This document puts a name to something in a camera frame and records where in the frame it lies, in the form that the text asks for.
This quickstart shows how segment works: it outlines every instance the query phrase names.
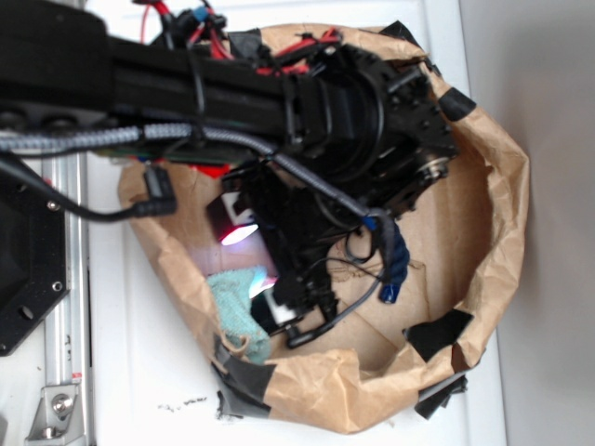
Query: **red light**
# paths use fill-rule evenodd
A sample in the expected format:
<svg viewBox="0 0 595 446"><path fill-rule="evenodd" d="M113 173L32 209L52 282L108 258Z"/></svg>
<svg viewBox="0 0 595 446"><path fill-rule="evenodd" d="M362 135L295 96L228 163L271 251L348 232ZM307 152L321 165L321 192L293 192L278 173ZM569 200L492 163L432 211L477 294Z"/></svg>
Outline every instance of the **red light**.
<svg viewBox="0 0 595 446"><path fill-rule="evenodd" d="M258 225L248 225L242 226L240 228L236 228L221 240L221 244L223 246L229 246L231 244L236 244L241 242L245 239L248 235L252 234L254 231L258 229Z"/></svg>

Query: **crumpled paper bag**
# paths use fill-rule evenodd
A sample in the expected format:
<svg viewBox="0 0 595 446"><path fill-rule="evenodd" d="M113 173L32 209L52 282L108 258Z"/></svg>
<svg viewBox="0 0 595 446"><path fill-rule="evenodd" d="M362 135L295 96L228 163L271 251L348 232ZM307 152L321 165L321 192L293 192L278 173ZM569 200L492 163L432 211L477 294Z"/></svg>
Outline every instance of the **crumpled paper bag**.
<svg viewBox="0 0 595 446"><path fill-rule="evenodd" d="M328 28L285 25L260 34L275 51L295 43L298 33L321 35ZM372 297L318 340L288 350L283 338L276 336L266 365L249 364L220 328L205 275L256 264L269 270L273 266L258 238L240 248L223 247L215 240L205 206L220 193L219 183L184 165L170 165L178 212L133 220L131 225L231 396L239 394L260 415L351 433L416 404L423 389L478 364L521 275L529 164L519 146L484 110L469 107L424 63L426 54L419 47L366 30L339 29L346 43L377 52L397 65L419 63L444 114L453 120L450 125L461 149L449 164L449 178L426 191L417 210L400 221L412 260L396 305L387 307ZM119 191L125 206L145 195L141 171L142 166L135 165L122 175ZM358 243L366 246L364 238L351 240L350 248L357 250ZM338 243L330 256L341 256L344 249L344 242ZM365 266L378 270L379 259L372 258ZM341 300L339 309L358 298L372 281L343 264L329 262L328 269ZM411 327L433 329L451 315L469 318L443 346L439 342L428 350L422 345L426 341L420 344L403 334ZM316 323L312 319L316 317L312 313L304 323Z"/></svg>

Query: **bolt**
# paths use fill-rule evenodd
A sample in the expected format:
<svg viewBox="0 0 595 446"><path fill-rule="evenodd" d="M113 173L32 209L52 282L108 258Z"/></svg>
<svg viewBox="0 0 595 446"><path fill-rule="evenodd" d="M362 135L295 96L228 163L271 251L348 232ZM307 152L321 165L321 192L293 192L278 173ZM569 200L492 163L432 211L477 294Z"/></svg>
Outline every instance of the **bolt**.
<svg viewBox="0 0 595 446"><path fill-rule="evenodd" d="M73 407L73 399L63 393L56 395L52 400L52 409L55 413L64 413Z"/></svg>
<svg viewBox="0 0 595 446"><path fill-rule="evenodd" d="M47 209L49 209L52 212L56 212L60 210L60 205L56 202L47 202Z"/></svg>
<svg viewBox="0 0 595 446"><path fill-rule="evenodd" d="M57 434L58 431L53 426L44 427L41 431L42 439L54 439L55 437L57 437Z"/></svg>

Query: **green cloth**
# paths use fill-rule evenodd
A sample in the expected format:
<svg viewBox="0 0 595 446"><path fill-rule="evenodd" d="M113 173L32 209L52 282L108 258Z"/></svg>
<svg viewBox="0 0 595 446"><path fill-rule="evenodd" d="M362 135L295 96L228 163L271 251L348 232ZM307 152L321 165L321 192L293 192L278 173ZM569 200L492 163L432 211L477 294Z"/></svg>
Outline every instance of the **green cloth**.
<svg viewBox="0 0 595 446"><path fill-rule="evenodd" d="M217 302L221 328L236 347L248 339L245 355L255 364L263 364L271 355L271 340L250 314L250 288L266 276L264 267L232 269L206 279Z"/></svg>

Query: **black mounting plate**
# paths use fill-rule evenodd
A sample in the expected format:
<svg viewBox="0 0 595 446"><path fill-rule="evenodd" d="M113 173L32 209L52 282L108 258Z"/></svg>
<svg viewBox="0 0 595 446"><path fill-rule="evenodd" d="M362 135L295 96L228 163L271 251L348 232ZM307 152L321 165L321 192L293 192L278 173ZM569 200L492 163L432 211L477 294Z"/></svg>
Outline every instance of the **black mounting plate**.
<svg viewBox="0 0 595 446"><path fill-rule="evenodd" d="M67 288L64 212L0 175L0 357L15 351Z"/></svg>

